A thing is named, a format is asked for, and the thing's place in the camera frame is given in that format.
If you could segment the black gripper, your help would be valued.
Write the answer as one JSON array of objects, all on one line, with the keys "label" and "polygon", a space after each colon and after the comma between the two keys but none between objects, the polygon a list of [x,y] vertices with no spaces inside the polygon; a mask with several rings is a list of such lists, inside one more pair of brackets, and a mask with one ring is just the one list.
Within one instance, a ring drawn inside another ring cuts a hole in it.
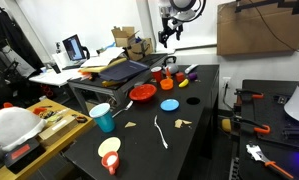
[{"label": "black gripper", "polygon": [[158,32],[158,40],[165,48],[167,48],[167,40],[171,35],[176,34],[176,39],[178,41],[180,40],[181,33],[183,31],[183,25],[181,22],[170,18],[163,18],[162,26],[163,30]]}]

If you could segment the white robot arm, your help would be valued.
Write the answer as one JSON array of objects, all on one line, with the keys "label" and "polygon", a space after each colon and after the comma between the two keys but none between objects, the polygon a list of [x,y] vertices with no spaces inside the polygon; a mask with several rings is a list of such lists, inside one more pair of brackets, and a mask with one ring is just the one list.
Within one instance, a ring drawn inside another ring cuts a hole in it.
[{"label": "white robot arm", "polygon": [[206,0],[158,0],[159,14],[163,30],[158,32],[158,40],[167,47],[173,34],[180,40],[183,24],[199,18],[206,6]]}]

